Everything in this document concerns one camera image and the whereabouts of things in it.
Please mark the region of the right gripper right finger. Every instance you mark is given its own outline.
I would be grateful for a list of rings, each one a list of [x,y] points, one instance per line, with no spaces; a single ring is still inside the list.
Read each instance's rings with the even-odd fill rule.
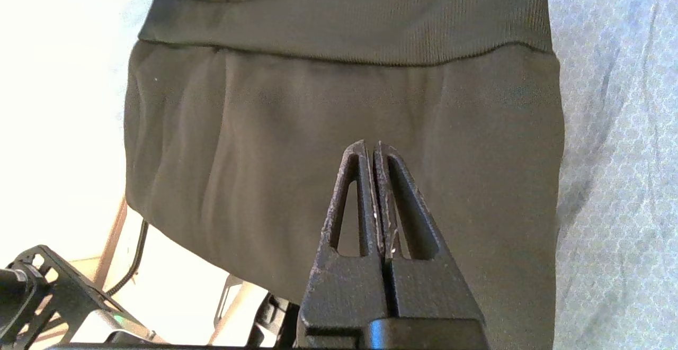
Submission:
[[[404,158],[379,142],[374,177],[387,300],[397,318],[484,322]]]

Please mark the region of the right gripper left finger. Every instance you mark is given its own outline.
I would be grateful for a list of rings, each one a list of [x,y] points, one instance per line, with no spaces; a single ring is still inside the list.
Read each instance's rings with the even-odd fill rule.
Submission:
[[[357,257],[344,256],[337,249],[351,183],[356,183],[358,191]],[[300,305],[299,345],[302,348],[358,348],[366,326],[387,316],[374,188],[365,142],[356,141],[342,154]]]

